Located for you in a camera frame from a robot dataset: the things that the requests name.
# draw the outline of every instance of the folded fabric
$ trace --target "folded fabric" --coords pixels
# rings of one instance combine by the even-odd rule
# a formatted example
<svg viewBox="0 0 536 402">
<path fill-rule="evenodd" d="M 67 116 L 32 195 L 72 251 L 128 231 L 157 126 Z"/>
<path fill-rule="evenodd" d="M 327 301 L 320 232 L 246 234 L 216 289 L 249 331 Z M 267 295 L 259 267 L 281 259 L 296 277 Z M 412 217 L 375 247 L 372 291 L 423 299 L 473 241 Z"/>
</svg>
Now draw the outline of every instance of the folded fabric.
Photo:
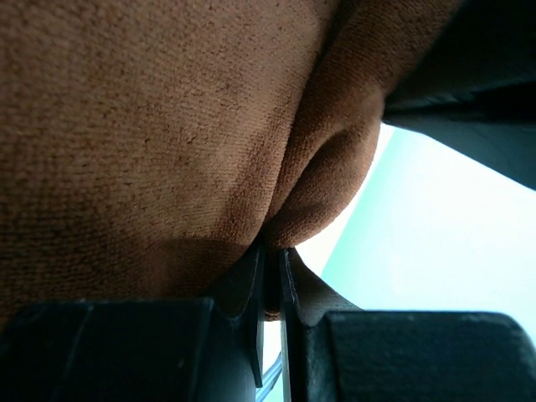
<svg viewBox="0 0 536 402">
<path fill-rule="evenodd" d="M 0 326 L 199 294 L 322 230 L 455 0 L 6 0 Z"/>
</svg>

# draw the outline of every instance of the brown towel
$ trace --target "brown towel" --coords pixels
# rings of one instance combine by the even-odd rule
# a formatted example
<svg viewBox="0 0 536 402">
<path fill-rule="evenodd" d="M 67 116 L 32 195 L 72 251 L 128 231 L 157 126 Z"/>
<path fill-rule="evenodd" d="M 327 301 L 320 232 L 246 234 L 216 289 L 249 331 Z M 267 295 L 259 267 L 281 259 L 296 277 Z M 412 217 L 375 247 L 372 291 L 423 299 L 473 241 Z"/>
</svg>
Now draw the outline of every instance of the brown towel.
<svg viewBox="0 0 536 402">
<path fill-rule="evenodd" d="M 193 296 L 347 205 L 458 0 L 4 0 L 0 326 Z"/>
</svg>

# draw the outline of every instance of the brown fabric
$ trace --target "brown fabric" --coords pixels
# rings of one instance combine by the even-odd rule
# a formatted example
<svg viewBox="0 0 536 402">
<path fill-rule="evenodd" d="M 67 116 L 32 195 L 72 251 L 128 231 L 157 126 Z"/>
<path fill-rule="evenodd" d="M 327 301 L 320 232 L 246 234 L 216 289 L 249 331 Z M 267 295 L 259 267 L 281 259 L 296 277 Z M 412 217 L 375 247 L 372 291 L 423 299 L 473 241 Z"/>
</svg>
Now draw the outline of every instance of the brown fabric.
<svg viewBox="0 0 536 402">
<path fill-rule="evenodd" d="M 314 235 L 457 3 L 3 0 L 0 325 L 196 295 L 261 231 Z"/>
</svg>

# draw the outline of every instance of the brown cloth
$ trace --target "brown cloth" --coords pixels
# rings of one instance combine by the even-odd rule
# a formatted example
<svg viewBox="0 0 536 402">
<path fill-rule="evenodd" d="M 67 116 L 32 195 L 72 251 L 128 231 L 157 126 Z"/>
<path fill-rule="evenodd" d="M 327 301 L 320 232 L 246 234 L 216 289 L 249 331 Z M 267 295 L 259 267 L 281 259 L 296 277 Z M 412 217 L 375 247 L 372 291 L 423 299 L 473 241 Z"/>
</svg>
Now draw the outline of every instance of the brown cloth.
<svg viewBox="0 0 536 402">
<path fill-rule="evenodd" d="M 3 0 L 0 325 L 199 294 L 356 193 L 455 0 Z"/>
</svg>

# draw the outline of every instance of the textured fabric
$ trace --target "textured fabric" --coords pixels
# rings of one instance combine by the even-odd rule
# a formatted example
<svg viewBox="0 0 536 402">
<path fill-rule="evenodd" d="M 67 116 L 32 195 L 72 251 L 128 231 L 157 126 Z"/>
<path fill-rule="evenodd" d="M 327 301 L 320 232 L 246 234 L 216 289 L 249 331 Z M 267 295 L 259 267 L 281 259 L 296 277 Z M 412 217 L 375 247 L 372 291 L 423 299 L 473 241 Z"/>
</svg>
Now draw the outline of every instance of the textured fabric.
<svg viewBox="0 0 536 402">
<path fill-rule="evenodd" d="M 193 296 L 320 231 L 457 4 L 4 0 L 0 322 Z"/>
</svg>

